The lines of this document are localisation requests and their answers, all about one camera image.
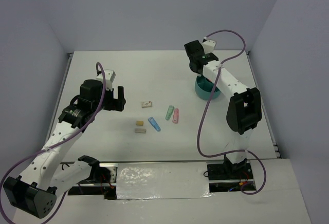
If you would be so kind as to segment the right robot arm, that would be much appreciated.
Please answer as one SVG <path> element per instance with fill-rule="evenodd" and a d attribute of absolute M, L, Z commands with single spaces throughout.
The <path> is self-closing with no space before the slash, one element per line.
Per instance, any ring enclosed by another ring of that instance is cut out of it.
<path fill-rule="evenodd" d="M 208 101 L 216 89 L 228 100 L 226 122 L 234 133 L 234 141 L 229 143 L 228 151 L 219 155 L 224 157 L 224 174 L 235 178 L 246 168 L 250 136 L 262 119 L 261 94 L 256 87 L 249 88 L 224 68 L 228 60 L 221 61 L 213 53 L 215 44 L 213 40 L 194 40 L 184 48 L 190 69 L 212 84 Z"/>

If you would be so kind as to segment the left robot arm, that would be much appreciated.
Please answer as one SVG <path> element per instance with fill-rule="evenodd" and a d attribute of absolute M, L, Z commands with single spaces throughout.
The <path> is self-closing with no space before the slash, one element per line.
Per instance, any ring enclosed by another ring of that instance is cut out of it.
<path fill-rule="evenodd" d="M 62 111 L 44 147 L 28 157 L 31 163 L 17 177 L 11 177 L 9 173 L 4 175 L 1 187 L 12 206 L 43 219 L 52 211 L 57 198 L 80 181 L 110 180 L 110 170 L 87 155 L 59 173 L 56 170 L 99 111 L 124 110 L 124 88 L 118 86 L 115 98 L 111 85 L 110 81 L 84 81 L 79 94 Z"/>

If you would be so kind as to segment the white staples box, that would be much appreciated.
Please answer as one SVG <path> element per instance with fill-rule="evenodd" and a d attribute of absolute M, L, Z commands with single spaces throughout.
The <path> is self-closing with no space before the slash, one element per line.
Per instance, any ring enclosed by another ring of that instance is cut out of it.
<path fill-rule="evenodd" d="M 152 101 L 143 101 L 141 102 L 141 108 L 150 108 L 153 106 Z"/>

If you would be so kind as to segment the white grey eraser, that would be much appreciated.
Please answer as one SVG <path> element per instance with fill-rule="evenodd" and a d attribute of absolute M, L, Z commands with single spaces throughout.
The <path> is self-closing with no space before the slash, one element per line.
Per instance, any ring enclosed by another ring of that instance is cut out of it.
<path fill-rule="evenodd" d="M 145 128 L 135 128 L 134 132 L 139 134 L 146 134 L 147 130 Z"/>

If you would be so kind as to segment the green correction tape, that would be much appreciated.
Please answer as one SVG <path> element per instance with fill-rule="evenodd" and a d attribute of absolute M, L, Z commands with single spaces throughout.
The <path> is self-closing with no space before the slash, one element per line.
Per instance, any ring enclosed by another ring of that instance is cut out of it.
<path fill-rule="evenodd" d="M 165 119 L 167 121 L 170 120 L 172 114 L 173 114 L 173 111 L 174 111 L 174 106 L 173 105 L 169 105 L 168 109 L 167 109 L 167 112 L 166 112 L 166 116 L 165 116 Z"/>

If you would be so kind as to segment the pink correction tape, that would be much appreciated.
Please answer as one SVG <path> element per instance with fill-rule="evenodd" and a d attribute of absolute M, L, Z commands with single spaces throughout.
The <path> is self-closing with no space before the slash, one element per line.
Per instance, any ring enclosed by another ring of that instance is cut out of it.
<path fill-rule="evenodd" d="M 175 108 L 173 111 L 172 122 L 174 124 L 177 124 L 179 122 L 179 109 L 178 108 Z"/>

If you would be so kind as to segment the blue correction tape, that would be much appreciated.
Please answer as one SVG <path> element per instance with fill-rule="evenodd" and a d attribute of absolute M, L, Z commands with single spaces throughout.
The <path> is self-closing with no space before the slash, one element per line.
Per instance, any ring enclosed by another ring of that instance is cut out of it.
<path fill-rule="evenodd" d="M 158 125 L 158 123 L 156 122 L 156 120 L 153 117 L 149 117 L 148 121 L 157 132 L 161 131 L 160 126 Z"/>

